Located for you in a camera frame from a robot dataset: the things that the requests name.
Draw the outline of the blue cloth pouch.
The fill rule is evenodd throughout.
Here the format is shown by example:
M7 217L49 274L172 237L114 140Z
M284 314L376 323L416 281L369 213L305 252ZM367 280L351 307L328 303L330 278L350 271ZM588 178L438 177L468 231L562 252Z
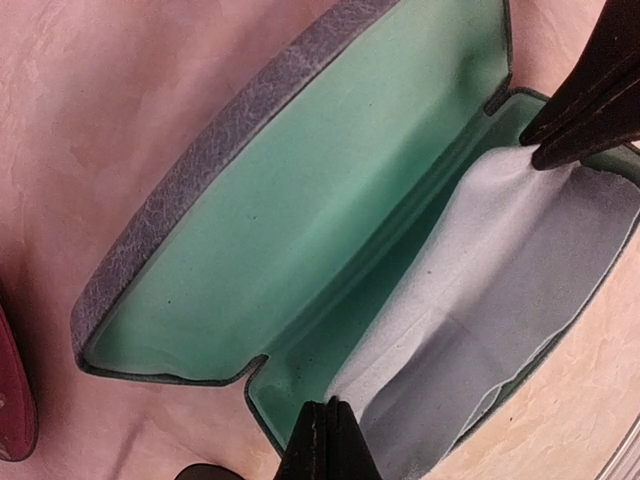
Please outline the blue cloth pouch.
M333 379L381 475L433 468L577 318L639 216L629 179L487 152Z

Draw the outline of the black glasses case beige lining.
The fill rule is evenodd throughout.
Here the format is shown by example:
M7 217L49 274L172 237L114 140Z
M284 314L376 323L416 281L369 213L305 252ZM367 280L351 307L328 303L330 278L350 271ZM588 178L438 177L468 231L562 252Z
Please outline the black glasses case beige lining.
M182 469L175 480L243 480L243 477L223 466L196 463Z

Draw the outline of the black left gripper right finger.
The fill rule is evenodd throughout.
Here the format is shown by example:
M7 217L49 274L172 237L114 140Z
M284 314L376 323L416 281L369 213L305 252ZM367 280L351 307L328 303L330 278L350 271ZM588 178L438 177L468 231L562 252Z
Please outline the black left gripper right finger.
M348 402L332 397L326 405L326 478L380 480L381 475Z

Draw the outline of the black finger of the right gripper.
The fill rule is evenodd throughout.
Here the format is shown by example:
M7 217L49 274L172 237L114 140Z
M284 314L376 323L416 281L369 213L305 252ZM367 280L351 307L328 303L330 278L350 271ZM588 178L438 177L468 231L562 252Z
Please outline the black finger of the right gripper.
M540 144L611 91L639 64L639 2L604 3L575 67L520 135L523 145Z
M639 70L622 75L532 155L536 170L552 170L639 139Z

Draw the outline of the blue-grey hard glasses case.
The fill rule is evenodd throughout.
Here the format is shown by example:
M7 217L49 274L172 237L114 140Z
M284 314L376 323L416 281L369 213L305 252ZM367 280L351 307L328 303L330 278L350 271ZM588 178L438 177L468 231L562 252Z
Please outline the blue-grey hard glasses case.
M464 174L491 150L524 147L545 99L510 87L511 64L505 1L336 3L217 115L132 217L72 311L78 367L204 386L250 372L246 401L286 449L302 406L337 397L333 379ZM639 152L628 144L576 163L639 190ZM553 351L638 228L639 216L577 318L449 453Z

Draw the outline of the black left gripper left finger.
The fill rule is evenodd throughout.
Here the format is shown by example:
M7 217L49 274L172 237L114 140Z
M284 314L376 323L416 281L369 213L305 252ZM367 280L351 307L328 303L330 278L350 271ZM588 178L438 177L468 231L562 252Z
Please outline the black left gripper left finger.
M306 402L299 413L279 466L282 480L320 480L327 477L326 405Z

